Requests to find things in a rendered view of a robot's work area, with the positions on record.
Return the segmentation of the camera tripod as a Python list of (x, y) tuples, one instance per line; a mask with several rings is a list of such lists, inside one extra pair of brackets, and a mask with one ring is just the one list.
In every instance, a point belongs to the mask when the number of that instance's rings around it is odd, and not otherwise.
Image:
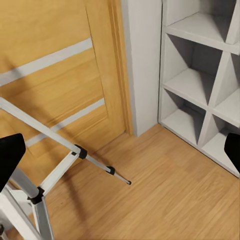
[[(116, 174), (116, 169), (114, 167), (103, 165), (99, 161), (89, 156), (86, 149), (77, 144), (72, 144), (64, 137), (53, 132), (51, 129), (48, 129), (45, 125), (29, 116), (24, 111), (20, 110), (2, 97), (0, 97), (0, 109), (71, 150), (70, 153), (38, 187), (36, 187), (26, 176), (26, 174), (23, 173), (23, 171), (17, 166), (10, 179), (21, 190), (9, 190), (5, 185), (2, 192), (0, 192), (0, 209), (4, 212), (7, 218), (11, 221), (11, 223), (25, 240), (55, 240), (46, 204), (46, 195), (77, 158), (86, 158), (87, 160), (106, 170), (106, 172), (110, 173), (111, 175), (120, 178), (129, 185), (132, 184), (131, 181), (127, 181)], [(36, 228), (19, 203), (31, 203)], [(3, 238), (3, 240), (9, 240), (4, 232), (4, 226), (2, 224), (0, 224), (0, 236)]]

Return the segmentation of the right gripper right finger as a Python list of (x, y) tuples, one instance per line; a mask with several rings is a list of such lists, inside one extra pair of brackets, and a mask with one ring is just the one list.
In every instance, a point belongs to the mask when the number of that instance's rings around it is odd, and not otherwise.
[(240, 135), (229, 133), (227, 135), (224, 151), (240, 173)]

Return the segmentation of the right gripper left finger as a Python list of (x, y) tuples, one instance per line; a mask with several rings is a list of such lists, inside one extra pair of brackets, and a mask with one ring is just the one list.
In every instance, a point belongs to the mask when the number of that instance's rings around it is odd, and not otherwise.
[(0, 138), (0, 193), (26, 152), (22, 133)]

